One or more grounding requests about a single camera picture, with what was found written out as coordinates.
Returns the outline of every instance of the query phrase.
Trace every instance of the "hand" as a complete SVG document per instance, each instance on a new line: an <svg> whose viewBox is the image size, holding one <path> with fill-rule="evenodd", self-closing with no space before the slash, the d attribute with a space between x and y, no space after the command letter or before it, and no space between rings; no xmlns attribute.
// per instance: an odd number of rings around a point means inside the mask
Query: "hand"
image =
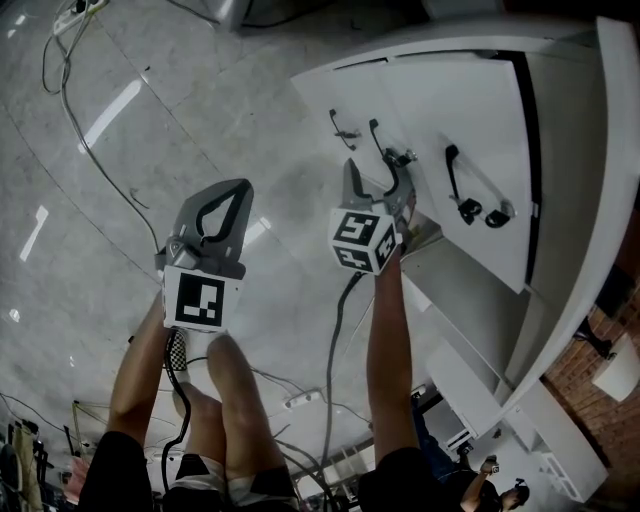
<svg viewBox="0 0 640 512"><path fill-rule="evenodd" d="M495 455L489 455L480 467L480 472L485 475L492 475L497 473L497 469L500 467L498 464L498 458Z"/></svg>

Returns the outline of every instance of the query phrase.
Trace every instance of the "cabinet door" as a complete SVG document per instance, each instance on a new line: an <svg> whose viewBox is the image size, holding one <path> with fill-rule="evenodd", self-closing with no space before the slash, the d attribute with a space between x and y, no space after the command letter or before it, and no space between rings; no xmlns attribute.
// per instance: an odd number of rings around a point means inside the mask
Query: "cabinet door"
<svg viewBox="0 0 640 512"><path fill-rule="evenodd" d="M509 61L446 56L398 59L378 73L411 137L444 235L516 292L529 249L531 173L518 80ZM453 175L461 199L483 213L468 225L452 199L445 150L455 145ZM485 214L508 201L512 217L491 228Z"/></svg>
<svg viewBox="0 0 640 512"><path fill-rule="evenodd" d="M426 366L438 391L473 437L482 436L500 421L500 405L449 343L433 351Z"/></svg>
<svg viewBox="0 0 640 512"><path fill-rule="evenodd" d="M380 151L371 135L369 121L375 119L375 134L383 148L392 147L399 153L409 149L410 141L402 129L389 96L384 90L376 70L378 63L368 63L330 72L311 72L293 78L293 84L320 123L321 132L332 137L330 148L345 161L352 158L360 173L380 188L387 190L393 184L389 169L382 161ZM345 139L335 136L338 130L360 135ZM354 146L351 150L347 144ZM438 222L420 162L408 166L416 188L416 208Z"/></svg>

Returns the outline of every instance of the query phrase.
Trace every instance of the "marker cube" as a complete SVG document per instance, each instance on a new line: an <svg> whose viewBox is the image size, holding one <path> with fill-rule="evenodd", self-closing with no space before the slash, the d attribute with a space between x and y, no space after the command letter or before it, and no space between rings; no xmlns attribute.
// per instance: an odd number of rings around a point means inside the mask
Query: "marker cube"
<svg viewBox="0 0 640 512"><path fill-rule="evenodd" d="M218 332L229 326L242 281L167 265L162 291L165 327Z"/></svg>
<svg viewBox="0 0 640 512"><path fill-rule="evenodd" d="M334 208L329 220L329 245L338 265L379 275L402 235L392 215Z"/></svg>

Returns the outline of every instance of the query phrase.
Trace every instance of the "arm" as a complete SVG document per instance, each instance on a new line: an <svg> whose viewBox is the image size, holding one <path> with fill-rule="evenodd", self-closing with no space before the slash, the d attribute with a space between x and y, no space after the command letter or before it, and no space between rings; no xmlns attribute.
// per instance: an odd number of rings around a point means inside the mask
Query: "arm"
<svg viewBox="0 0 640 512"><path fill-rule="evenodd" d="M467 487L467 490L462 496L462 501L460 501L460 508L462 508L464 512L474 512L478 508L478 505L480 505L482 486L488 476L486 473L478 473L478 476L476 476L469 487Z"/></svg>
<svg viewBox="0 0 640 512"><path fill-rule="evenodd" d="M480 467L480 473L473 479L471 485L462 496L460 507L464 512L474 512L480 505L480 496L482 494L482 486L489 476L493 474L493 468L498 465L495 455L490 455L485 459Z"/></svg>
<svg viewBox="0 0 640 512"><path fill-rule="evenodd" d="M402 297L400 250L376 277L367 354L367 385L376 463L400 448L418 448L411 414L411 342Z"/></svg>
<svg viewBox="0 0 640 512"><path fill-rule="evenodd" d="M144 446L156 401L169 329L163 324L158 293L124 356L111 395L107 431L122 432Z"/></svg>

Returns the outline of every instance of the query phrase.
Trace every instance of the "person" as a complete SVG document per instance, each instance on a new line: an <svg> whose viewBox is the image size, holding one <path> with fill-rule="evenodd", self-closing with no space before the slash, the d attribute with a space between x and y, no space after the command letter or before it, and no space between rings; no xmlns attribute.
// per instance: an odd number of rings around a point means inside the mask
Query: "person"
<svg viewBox="0 0 640 512"><path fill-rule="evenodd" d="M107 432L89 467L80 512L153 510L143 446L170 334L163 315L158 294L118 371ZM191 434L176 481L163 498L165 512L298 510L251 368L230 336L211 342L207 367L221 402L181 383L191 403ZM181 402L176 405L180 410Z"/></svg>
<svg viewBox="0 0 640 512"><path fill-rule="evenodd" d="M420 450L411 386L411 342L398 247L375 278L367 388L376 468L360 478L358 500L363 512L456 510L456 503L434 477Z"/></svg>
<svg viewBox="0 0 640 512"><path fill-rule="evenodd" d="M487 481L497 466L497 459L490 455L486 458L480 472L476 473L469 465L466 454L459 451L460 461L455 463L444 452L435 437L429 434L424 417L416 407L413 419L418 434L420 448L427 459L433 476L444 484L445 492L459 503L464 512L501 512L514 510L529 499L529 487L524 480L517 479L515 487L498 494L495 486Z"/></svg>

